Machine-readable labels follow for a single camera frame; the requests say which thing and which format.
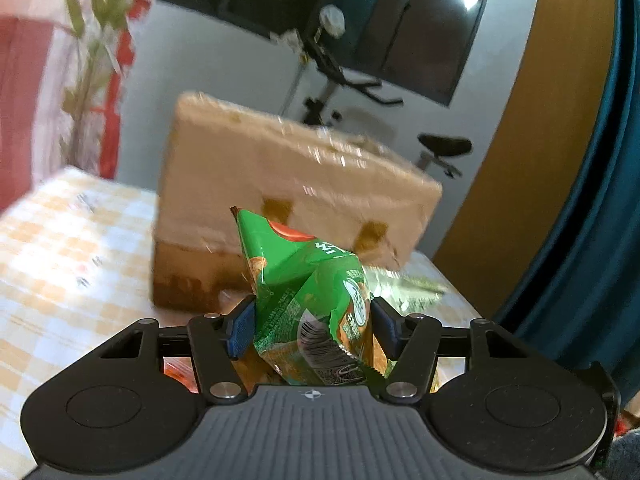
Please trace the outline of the green snack packet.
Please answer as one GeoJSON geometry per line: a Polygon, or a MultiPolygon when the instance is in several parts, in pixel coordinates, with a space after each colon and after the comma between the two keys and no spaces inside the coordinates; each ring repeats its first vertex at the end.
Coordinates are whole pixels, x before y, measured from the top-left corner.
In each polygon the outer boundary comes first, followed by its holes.
{"type": "Polygon", "coordinates": [[[232,210],[256,296],[254,347],[288,384],[384,384],[359,258],[246,209],[232,210]]]}

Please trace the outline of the red printed curtain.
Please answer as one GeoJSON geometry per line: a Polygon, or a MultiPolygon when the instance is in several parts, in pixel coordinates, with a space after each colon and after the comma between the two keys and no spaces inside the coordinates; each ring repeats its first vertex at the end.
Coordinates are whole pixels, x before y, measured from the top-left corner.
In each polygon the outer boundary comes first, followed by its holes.
{"type": "Polygon", "coordinates": [[[1,206],[67,166],[116,174],[126,79],[154,0],[1,0],[1,206]]]}

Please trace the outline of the dark window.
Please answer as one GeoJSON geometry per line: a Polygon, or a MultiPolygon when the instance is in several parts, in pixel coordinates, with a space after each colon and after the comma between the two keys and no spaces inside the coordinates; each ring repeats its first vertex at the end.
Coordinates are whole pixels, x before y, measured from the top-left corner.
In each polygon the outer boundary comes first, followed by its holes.
{"type": "Polygon", "coordinates": [[[340,38],[322,46],[350,70],[381,78],[439,104],[450,103],[486,0],[164,0],[216,16],[259,36],[318,30],[320,11],[344,15],[340,38]]]}

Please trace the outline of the black exercise bike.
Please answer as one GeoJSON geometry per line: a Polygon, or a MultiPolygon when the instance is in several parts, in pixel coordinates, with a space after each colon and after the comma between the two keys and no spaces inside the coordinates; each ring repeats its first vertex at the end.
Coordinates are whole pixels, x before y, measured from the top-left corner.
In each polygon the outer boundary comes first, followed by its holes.
{"type": "MultiPolygon", "coordinates": [[[[346,21],[343,11],[333,4],[327,4],[320,9],[319,25],[311,36],[303,37],[297,29],[286,30],[282,35],[277,35],[275,32],[270,34],[270,41],[273,44],[288,47],[298,56],[298,69],[284,103],[278,111],[279,116],[285,116],[291,107],[299,83],[310,62],[314,62],[318,72],[326,77],[326,85],[320,96],[307,98],[303,102],[306,108],[303,123],[307,126],[332,126],[332,122],[326,122],[322,114],[337,88],[354,90],[381,106],[404,105],[404,100],[401,98],[383,99],[372,92],[372,89],[382,87],[381,79],[352,80],[345,76],[343,67],[337,63],[321,41],[323,36],[341,39],[345,32],[346,21]]],[[[418,135],[418,141],[423,146],[423,151],[416,162],[416,166],[421,171],[425,172],[429,166],[439,166],[449,179],[462,177],[462,172],[450,164],[449,159],[471,154],[473,143],[470,139],[460,138],[460,136],[436,136],[436,134],[424,132],[418,135]]]]}

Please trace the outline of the checkered yellow tablecloth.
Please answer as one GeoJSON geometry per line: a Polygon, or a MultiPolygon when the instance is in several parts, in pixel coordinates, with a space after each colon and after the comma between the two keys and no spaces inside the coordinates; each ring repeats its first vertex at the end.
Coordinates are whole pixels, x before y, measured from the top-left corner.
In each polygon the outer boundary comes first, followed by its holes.
{"type": "Polygon", "coordinates": [[[1,475],[35,466],[20,414],[41,384],[139,318],[151,300],[155,193],[66,168],[1,216],[1,475]]]}

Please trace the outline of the wooden door panel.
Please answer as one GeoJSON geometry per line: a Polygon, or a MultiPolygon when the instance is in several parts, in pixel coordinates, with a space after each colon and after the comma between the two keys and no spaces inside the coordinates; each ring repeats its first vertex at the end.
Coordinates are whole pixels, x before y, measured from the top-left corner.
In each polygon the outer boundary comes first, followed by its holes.
{"type": "Polygon", "coordinates": [[[541,248],[584,158],[612,55],[615,0],[538,0],[494,140],[435,263],[485,318],[541,248]]]}

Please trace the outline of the teal curtain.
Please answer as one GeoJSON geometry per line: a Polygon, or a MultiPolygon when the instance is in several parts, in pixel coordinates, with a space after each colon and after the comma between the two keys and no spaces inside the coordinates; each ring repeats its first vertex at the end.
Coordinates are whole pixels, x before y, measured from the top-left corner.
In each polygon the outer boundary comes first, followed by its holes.
{"type": "Polygon", "coordinates": [[[614,18],[582,166],[494,319],[567,368],[600,362],[628,403],[639,391],[639,0],[615,0],[614,18]]]}

